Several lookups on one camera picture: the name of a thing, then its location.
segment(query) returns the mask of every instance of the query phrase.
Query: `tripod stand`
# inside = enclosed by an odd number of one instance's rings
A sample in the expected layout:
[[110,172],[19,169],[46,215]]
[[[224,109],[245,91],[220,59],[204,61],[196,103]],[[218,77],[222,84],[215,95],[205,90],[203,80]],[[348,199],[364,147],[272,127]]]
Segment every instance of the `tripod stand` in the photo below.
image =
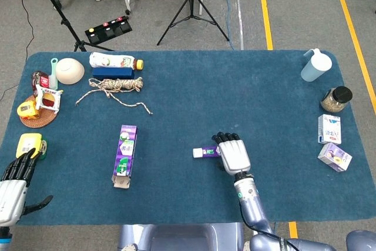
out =
[[60,5],[58,3],[56,3],[55,0],[50,0],[50,1],[52,2],[53,7],[55,7],[56,11],[59,13],[60,17],[62,18],[61,24],[65,25],[69,29],[69,32],[72,34],[72,36],[75,38],[76,43],[75,43],[74,52],[76,52],[78,48],[81,51],[86,51],[85,45],[89,45],[89,46],[99,48],[99,49],[103,49],[103,50],[106,50],[106,51],[113,51],[112,49],[108,49],[108,48],[105,48],[105,47],[102,47],[102,46],[99,46],[99,45],[91,44],[89,42],[81,41],[80,38],[78,37],[77,33],[75,32],[75,30],[72,28],[71,23],[65,17],[64,13],[61,11]]
[[[182,20],[179,20],[177,22],[175,22],[176,18],[179,16],[180,12],[182,11],[183,7],[187,4],[187,2],[189,1],[189,8],[190,8],[190,15],[188,17],[185,17],[184,19]],[[227,41],[229,41],[229,38],[227,37],[227,35],[223,32],[223,30],[221,29],[221,27],[218,25],[217,21],[213,18],[213,16],[211,15],[211,13],[209,12],[209,10],[206,8],[206,6],[204,5],[204,3],[201,1],[201,0],[198,0],[198,2],[202,5],[202,7],[204,8],[204,10],[206,11],[206,13],[209,15],[209,17],[212,19],[211,21],[210,20],[207,20],[207,19],[203,19],[201,17],[198,17],[196,15],[193,14],[193,7],[194,7],[194,0],[185,0],[183,2],[183,5],[180,7],[180,9],[178,10],[178,12],[176,13],[175,17],[172,19],[170,25],[167,27],[167,29],[165,30],[164,34],[162,35],[162,37],[159,39],[157,45],[160,44],[160,42],[162,41],[162,39],[165,37],[165,35],[167,34],[167,32],[169,31],[170,28],[176,26],[177,24],[183,22],[183,21],[187,21],[189,19],[195,19],[195,20],[202,20],[202,21],[206,21],[214,26],[217,26],[218,29],[220,30],[220,32],[223,34],[223,36],[226,38]]]

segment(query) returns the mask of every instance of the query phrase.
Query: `toothpaste box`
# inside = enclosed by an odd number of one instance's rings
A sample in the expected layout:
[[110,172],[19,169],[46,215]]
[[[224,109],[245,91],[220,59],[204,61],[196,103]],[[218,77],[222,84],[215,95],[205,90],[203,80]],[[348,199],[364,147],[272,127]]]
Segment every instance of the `toothpaste box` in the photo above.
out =
[[116,188],[129,188],[137,141],[137,126],[122,125],[117,144],[112,182]]
[[353,157],[330,142],[324,145],[318,158],[337,172],[344,172]]
[[331,115],[318,117],[318,142],[341,144],[341,118]]

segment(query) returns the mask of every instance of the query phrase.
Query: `round woven coaster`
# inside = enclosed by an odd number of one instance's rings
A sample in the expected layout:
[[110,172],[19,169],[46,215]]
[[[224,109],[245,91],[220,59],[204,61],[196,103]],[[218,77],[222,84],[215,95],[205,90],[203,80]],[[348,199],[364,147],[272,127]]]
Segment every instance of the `round woven coaster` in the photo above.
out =
[[[34,96],[30,96],[25,101],[35,101],[35,98]],[[55,114],[55,111],[40,108],[39,119],[22,119],[21,117],[19,117],[19,119],[25,126],[36,129],[48,125],[56,118],[56,116],[57,114]]]

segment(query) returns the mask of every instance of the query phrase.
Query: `purple carton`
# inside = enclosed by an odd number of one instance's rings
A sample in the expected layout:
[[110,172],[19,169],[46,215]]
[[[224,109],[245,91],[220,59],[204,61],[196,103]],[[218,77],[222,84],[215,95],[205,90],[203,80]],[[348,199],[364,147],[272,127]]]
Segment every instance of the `purple carton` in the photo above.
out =
[[344,172],[353,158],[334,143],[327,143],[318,158],[337,172]]
[[116,188],[129,188],[137,141],[137,126],[122,125],[117,144],[112,182]]

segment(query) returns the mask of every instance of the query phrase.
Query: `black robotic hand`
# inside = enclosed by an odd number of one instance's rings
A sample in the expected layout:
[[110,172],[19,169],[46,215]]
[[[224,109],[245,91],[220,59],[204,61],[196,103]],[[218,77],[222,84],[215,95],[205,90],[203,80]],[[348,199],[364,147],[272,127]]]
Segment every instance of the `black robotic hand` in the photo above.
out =
[[34,168],[42,154],[39,152],[32,157],[34,152],[35,148],[11,162],[0,180],[0,227],[15,225],[22,215],[44,208],[53,198],[49,195],[41,203],[25,206]]

